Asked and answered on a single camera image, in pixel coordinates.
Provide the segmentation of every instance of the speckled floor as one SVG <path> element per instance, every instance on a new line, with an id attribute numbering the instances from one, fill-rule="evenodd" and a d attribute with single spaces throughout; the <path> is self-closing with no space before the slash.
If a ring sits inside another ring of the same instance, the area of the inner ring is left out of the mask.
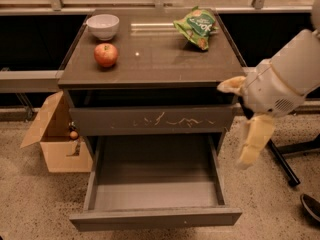
<path id="1" fill-rule="evenodd" d="M 69 222 L 81 212 L 89 174 L 51 174 L 38 144 L 20 149 L 30 122 L 0 114 L 0 236 L 7 240 L 53 239 L 319 239 L 320 225 L 303 213 L 300 194 L 320 200 L 319 151 L 291 155 L 287 161 L 301 180 L 296 188 L 265 149 L 245 171 L 234 167 L 239 128 L 236 116 L 223 143 L 219 162 L 226 202 L 242 216 L 232 227 L 124 230 L 79 233 Z M 319 134 L 320 114 L 288 115 L 277 120 L 277 145 L 312 140 Z"/>

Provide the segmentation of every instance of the chair leg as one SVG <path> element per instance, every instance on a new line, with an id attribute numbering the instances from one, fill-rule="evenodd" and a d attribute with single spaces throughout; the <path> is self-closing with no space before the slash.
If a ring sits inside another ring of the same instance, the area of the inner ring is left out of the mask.
<path id="1" fill-rule="evenodd" d="M 279 151 L 282 154 L 290 154 L 295 152 L 303 152 L 312 149 L 320 148 L 320 134 L 312 141 L 301 142 L 297 144 L 291 144 L 287 146 L 279 147 Z"/>
<path id="2" fill-rule="evenodd" d="M 295 187 L 295 186 L 299 185 L 300 184 L 300 180 L 295 175 L 295 173 L 291 169 L 290 165 L 287 163 L 287 161 L 283 157 L 282 153 L 279 151 L 279 149 L 273 143 L 272 140 L 269 140 L 268 147 L 270 148 L 270 150 L 272 151 L 274 156 L 278 159 L 278 161 L 279 161 L 280 165 L 282 166 L 282 168 L 284 169 L 284 171 L 287 173 L 287 175 L 289 177 L 289 181 L 288 181 L 289 185 L 291 187 Z"/>

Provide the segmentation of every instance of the red apple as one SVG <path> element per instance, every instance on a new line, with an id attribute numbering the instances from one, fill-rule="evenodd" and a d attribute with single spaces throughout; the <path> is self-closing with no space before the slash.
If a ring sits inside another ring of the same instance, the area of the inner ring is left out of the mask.
<path id="1" fill-rule="evenodd" d="M 118 50 L 112 44 L 102 43 L 94 49 L 94 58 L 100 66 L 111 67 L 118 59 Z"/>

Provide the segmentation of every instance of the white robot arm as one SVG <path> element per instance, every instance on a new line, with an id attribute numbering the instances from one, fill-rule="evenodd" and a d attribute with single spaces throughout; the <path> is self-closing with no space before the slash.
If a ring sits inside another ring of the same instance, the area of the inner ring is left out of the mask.
<path id="1" fill-rule="evenodd" d="M 247 75 L 241 94 L 253 112 L 285 116 L 320 86 L 320 0 L 315 0 L 311 16 L 314 32 L 302 30 Z"/>
<path id="2" fill-rule="evenodd" d="M 285 116 L 303 104 L 320 86 L 320 0 L 312 8 L 315 31 L 301 31 L 271 59 L 259 63 L 246 77 L 238 76 L 218 85 L 221 92 L 242 96 L 254 113 L 243 129 L 238 167 L 246 169 L 258 158 L 275 130 L 275 117 Z"/>

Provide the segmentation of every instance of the snack bag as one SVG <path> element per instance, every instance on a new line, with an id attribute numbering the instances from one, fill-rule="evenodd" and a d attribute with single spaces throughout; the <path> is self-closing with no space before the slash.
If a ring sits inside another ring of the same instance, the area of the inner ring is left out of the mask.
<path id="1" fill-rule="evenodd" d="M 208 11 L 200 10 L 198 6 L 194 7 L 183 19 L 173 21 L 175 28 L 201 50 L 209 49 L 210 32 L 216 29 L 213 26 L 214 23 L 214 17 Z"/>

